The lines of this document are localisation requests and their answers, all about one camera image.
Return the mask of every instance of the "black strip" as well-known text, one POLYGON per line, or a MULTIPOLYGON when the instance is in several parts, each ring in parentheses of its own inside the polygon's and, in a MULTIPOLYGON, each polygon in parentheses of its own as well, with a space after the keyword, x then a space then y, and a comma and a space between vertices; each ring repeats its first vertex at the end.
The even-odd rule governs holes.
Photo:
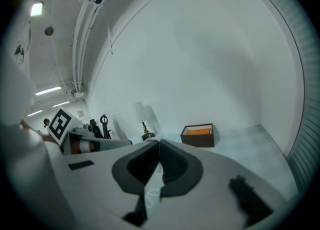
POLYGON ((305 171, 305 168, 302 166, 301 161, 299 160, 296 154, 293 154, 292 158, 295 165, 297 166, 298 170, 301 173, 303 182, 305 183, 306 186, 308 186, 310 182, 309 182, 309 179, 307 178, 307 173, 305 171))
POLYGON ((94 163, 91 160, 85 160, 85 161, 81 161, 81 162, 71 163, 71 164, 69 164, 69 168, 70 168, 70 170, 74 171, 77 169, 88 167, 93 164, 94 163))
MULTIPOLYGON (((313 123, 315 126, 317 126, 317 127, 319 128, 319 126, 316 125, 313 121, 310 121, 308 118, 305 118, 305 119, 307 119, 309 122, 313 123)), ((310 130, 312 130, 317 136, 320 137, 320 134, 317 133, 317 132, 315 132, 315 130, 314 130, 313 128, 311 128, 311 127, 310 127, 309 125, 307 125, 306 123, 305 123, 304 125, 305 125, 306 127, 308 127, 310 130)))
POLYGON ((290 166, 290 168, 292 170, 292 174, 293 174, 294 180, 296 182, 296 187, 298 188, 298 191, 304 190, 306 188, 305 183, 303 182, 303 177, 301 175, 301 172, 300 172, 295 160, 294 159, 289 160, 288 165, 290 166))
POLYGON ((148 145, 121 157, 113 164, 112 176, 114 180, 119 184, 122 191, 130 194, 144 196, 145 183, 148 182, 146 181, 147 176, 150 178, 153 174, 153 171, 152 169, 150 169, 150 167, 153 167, 154 164, 155 167, 157 167, 159 162, 159 154, 156 155, 155 153, 150 153, 148 151, 153 151, 153 148, 158 148, 158 145, 158 141, 153 141, 148 145), (147 152, 149 156, 152 156, 152 159, 156 160, 157 162, 151 161, 151 158, 144 157, 143 154, 145 152, 147 152))
POLYGON ((316 145, 319 145, 319 142, 317 140, 315 140, 315 138, 313 136, 310 135, 310 133, 309 133, 310 131, 307 131, 304 128, 302 130, 304 131, 305 134, 307 134, 314 141, 314 143, 316 145))
POLYGON ((160 197, 183 196, 192 190, 203 176, 201 161, 166 140, 160 141, 160 163, 165 186, 160 197))
POLYGON ((318 150, 310 143, 310 141, 308 139, 306 139, 304 135, 300 134, 300 136, 305 139, 305 141, 310 145, 310 147, 313 148, 313 150, 318 154, 318 157, 319 157, 320 154, 319 154, 318 150))
POLYGON ((99 141, 90 141, 94 145, 94 151, 99 152, 100 151, 100 142, 99 141))
MULTIPOLYGON (((311 117, 315 117, 315 118, 318 118, 317 116, 313 115, 313 114, 310 114, 311 117)), ((309 122, 313 123, 315 126, 317 126, 319 129, 320 129, 320 126, 318 124, 316 124, 314 121, 310 120, 309 118, 305 117, 306 120, 308 120, 309 122)))
POLYGON ((301 166, 302 166, 302 164, 305 165, 306 169, 304 169, 304 172, 306 173, 306 178, 308 179, 308 182, 311 182, 312 179, 310 180, 309 178, 312 178, 313 171, 309 167, 308 163, 306 162, 307 160, 300 154, 300 152, 298 150, 296 150, 296 153, 294 155, 297 158, 297 160, 299 160, 301 166))
POLYGON ((312 165, 313 171, 316 171, 316 170, 318 169, 318 166, 315 166, 315 165, 314 165, 313 160, 311 160, 311 157, 312 157, 312 156, 308 156, 308 155, 306 154, 306 152, 301 148, 301 145, 298 145, 296 149, 297 149, 297 150, 298 150, 298 149, 301 150, 301 152, 302 152, 304 155, 300 155, 300 156, 304 156, 305 158, 307 158, 307 160, 308 160, 308 161, 310 162, 310 164, 312 165))
MULTIPOLYGON (((307 104, 306 106, 307 106, 307 107, 310 107, 310 108, 312 108, 312 109, 314 109, 314 110, 317 110, 318 112, 320 112, 320 110, 319 110, 318 108, 315 108, 315 107, 312 106, 312 105, 307 104)), ((311 113, 311 112, 309 112, 309 113, 310 113, 312 116, 319 118, 319 116, 316 116, 315 114, 313 114, 313 113, 311 113)))
POLYGON ((314 101, 314 102, 316 102, 316 103, 320 103, 320 101, 314 100, 314 99, 312 99, 312 98, 310 98, 310 97, 308 97, 308 99, 311 100, 311 101, 314 101))
POLYGON ((145 197, 143 195, 140 195, 134 211, 128 213, 122 219, 138 227, 140 227, 148 219, 145 206, 145 197))
POLYGON ((126 168, 132 176, 145 186, 155 172, 158 163, 159 148, 157 145, 154 145, 138 156, 132 158, 126 168))
POLYGON ((305 144, 305 143, 303 143, 300 139, 298 140, 299 142, 300 142, 300 144, 302 145, 302 146, 304 146, 304 148, 305 149, 307 149, 308 150, 308 152, 311 154, 311 156, 310 157, 312 157, 314 160, 315 160, 315 162, 319 162, 319 156, 315 156, 315 153, 314 152, 311 152, 311 150, 309 149, 309 146, 307 145, 307 144, 305 144))

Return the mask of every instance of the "light fixture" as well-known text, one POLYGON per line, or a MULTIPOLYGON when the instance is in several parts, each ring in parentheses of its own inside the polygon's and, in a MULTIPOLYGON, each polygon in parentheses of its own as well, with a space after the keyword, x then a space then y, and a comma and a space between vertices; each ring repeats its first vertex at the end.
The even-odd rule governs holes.
POLYGON ((60 89, 61 89, 60 86, 59 87, 55 87, 55 88, 50 88, 50 89, 46 89, 44 91, 40 91, 40 92, 36 93, 36 95, 39 96, 39 95, 42 95, 42 94, 45 94, 45 93, 48 93, 48 92, 53 92, 53 91, 60 90, 60 89))
POLYGON ((31 9, 31 16, 37 16, 42 14, 43 3, 35 3, 31 9))
POLYGON ((53 108, 61 106, 61 105, 64 105, 64 104, 68 104, 68 103, 70 103, 70 101, 63 102, 63 103, 60 103, 60 104, 56 104, 56 105, 53 106, 53 108))
POLYGON ((41 112, 42 112, 42 110, 37 111, 37 112, 34 112, 34 113, 31 113, 31 114, 29 114, 28 116, 33 116, 33 115, 38 114, 38 113, 41 113, 41 112))

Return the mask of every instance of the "cardboard box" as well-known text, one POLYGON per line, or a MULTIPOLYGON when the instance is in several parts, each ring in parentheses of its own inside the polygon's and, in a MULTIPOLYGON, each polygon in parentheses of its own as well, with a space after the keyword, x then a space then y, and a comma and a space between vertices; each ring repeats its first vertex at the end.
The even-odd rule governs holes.
POLYGON ((214 148, 214 126, 212 123, 185 126, 181 133, 182 143, 197 148, 214 148), (210 129, 210 134, 188 135, 188 131, 210 129))

